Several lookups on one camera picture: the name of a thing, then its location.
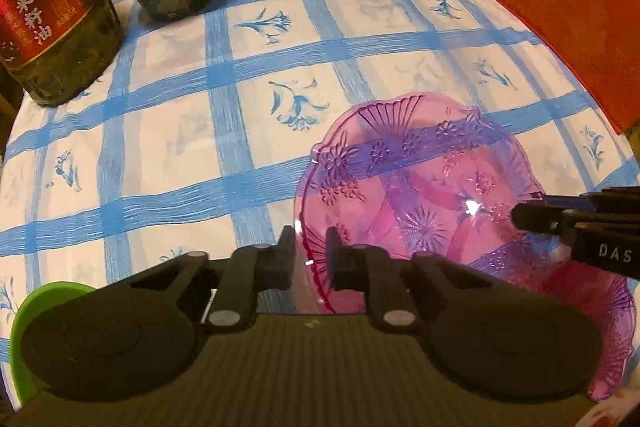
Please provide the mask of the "green plastic bowl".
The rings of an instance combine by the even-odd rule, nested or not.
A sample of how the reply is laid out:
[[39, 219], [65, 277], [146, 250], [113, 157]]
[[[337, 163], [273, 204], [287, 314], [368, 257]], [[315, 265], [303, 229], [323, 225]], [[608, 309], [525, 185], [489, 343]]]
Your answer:
[[18, 307], [10, 335], [9, 365], [19, 407], [25, 405], [38, 392], [36, 377], [27, 365], [27, 355], [32, 351], [32, 345], [37, 342], [35, 321], [43, 313], [95, 290], [96, 288], [84, 283], [47, 283], [30, 293]]

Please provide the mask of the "blue checked tablecloth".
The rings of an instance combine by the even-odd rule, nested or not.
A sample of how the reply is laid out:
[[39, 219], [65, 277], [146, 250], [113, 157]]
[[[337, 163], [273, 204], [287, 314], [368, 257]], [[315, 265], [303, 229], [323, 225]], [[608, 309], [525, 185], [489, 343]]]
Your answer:
[[518, 139], [545, 188], [631, 184], [626, 140], [496, 0], [222, 0], [127, 35], [74, 101], [25, 101], [1, 182], [1, 326], [39, 286], [102, 286], [190, 248], [271, 239], [344, 110], [436, 91]]

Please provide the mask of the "oil bottle, left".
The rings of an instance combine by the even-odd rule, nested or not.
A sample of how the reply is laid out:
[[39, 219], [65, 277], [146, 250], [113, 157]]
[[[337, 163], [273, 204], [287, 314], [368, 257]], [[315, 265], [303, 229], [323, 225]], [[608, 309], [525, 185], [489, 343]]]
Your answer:
[[41, 106], [88, 88], [121, 43], [112, 0], [1, 0], [1, 64]]

